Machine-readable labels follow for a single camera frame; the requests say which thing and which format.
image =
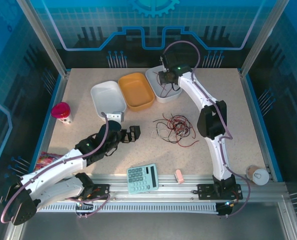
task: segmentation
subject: pink cup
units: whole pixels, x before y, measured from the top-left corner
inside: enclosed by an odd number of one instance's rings
[[[71,124],[73,122],[70,106],[66,102],[56,104],[50,114],[64,124]]]

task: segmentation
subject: plastic cup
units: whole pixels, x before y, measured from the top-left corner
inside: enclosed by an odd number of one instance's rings
[[[257,185],[265,185],[270,179],[268,171],[255,165],[251,165],[246,169],[246,177]]]
[[[50,114],[64,124],[71,124],[73,122],[70,106],[66,102],[56,104]]]

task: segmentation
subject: calculator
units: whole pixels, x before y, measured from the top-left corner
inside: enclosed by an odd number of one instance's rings
[[[153,191],[159,188],[155,164],[132,167],[127,170],[127,188],[130,194]]]

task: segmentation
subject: tangled wires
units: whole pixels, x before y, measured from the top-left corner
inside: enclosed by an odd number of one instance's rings
[[[183,146],[180,144],[180,141],[183,138],[188,137],[191,134],[191,129],[193,130],[194,135],[192,136],[193,139],[196,138],[196,132],[193,128],[193,125],[190,123],[190,121],[183,115],[172,115],[171,114],[171,118],[167,119],[166,117],[164,117],[164,114],[162,114],[163,119],[157,119],[155,121],[153,121],[153,123],[156,123],[156,132],[157,135],[164,141],[171,143],[171,144],[178,144],[179,146],[183,147],[183,148],[188,148],[190,146],[192,146],[193,144],[199,142],[199,140],[196,140],[195,142],[193,142],[192,144],[188,145],[188,146]],[[166,129],[159,129],[160,125],[165,125],[170,132],[168,132]],[[160,132],[162,131],[166,131],[168,132],[168,136],[167,137],[161,137]]]

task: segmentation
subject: orange plastic container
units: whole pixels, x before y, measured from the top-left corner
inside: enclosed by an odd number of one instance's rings
[[[152,106],[155,95],[142,73],[123,76],[118,80],[118,85],[131,111],[138,112]]]

